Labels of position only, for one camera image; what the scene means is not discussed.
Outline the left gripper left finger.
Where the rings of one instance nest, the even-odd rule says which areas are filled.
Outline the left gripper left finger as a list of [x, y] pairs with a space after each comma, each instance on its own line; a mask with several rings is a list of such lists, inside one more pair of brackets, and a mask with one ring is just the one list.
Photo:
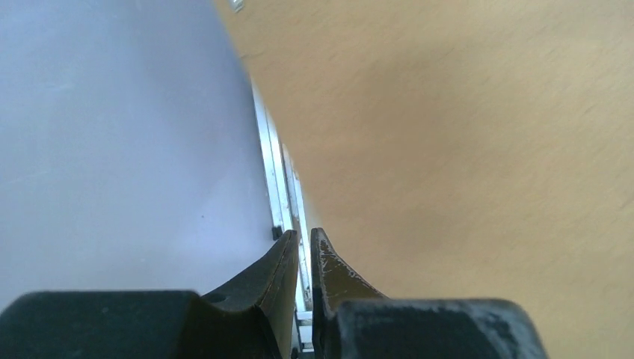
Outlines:
[[289, 358], [298, 238], [205, 295], [31, 292], [1, 313], [3, 358]]

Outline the brown cardboard backing board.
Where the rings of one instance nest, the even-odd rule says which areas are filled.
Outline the brown cardboard backing board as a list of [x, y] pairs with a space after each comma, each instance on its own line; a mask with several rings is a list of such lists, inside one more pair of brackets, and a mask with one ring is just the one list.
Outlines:
[[633, 356], [631, 1], [217, 3], [337, 252]]

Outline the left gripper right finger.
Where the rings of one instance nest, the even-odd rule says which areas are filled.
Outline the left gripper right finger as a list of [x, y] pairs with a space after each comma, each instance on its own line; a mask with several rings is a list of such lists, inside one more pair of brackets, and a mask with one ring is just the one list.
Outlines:
[[547, 358], [528, 314], [495, 298], [391, 299], [311, 231], [316, 358]]

